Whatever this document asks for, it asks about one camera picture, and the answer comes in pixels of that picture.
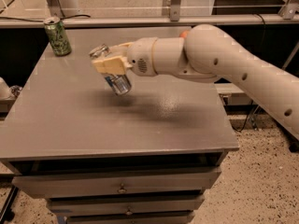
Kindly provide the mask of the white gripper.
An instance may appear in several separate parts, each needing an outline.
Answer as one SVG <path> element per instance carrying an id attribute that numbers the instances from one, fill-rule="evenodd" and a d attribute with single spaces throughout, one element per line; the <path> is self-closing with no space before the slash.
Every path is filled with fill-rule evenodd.
<path id="1" fill-rule="evenodd" d="M 109 47 L 108 57 L 92 60 L 92 65 L 101 74 L 125 75 L 131 69 L 141 77 L 157 75 L 152 58 L 152 49 L 157 37 L 146 37 Z"/>

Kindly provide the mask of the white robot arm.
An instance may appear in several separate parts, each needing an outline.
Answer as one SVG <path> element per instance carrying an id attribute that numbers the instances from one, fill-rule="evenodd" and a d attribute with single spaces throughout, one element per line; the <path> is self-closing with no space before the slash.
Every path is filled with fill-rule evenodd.
<path id="1" fill-rule="evenodd" d="M 141 77 L 170 75 L 201 83 L 224 78 L 299 138 L 299 78 L 256 57 L 216 26 L 197 25 L 184 37 L 102 45 L 90 57 L 114 90 L 129 70 Z"/>

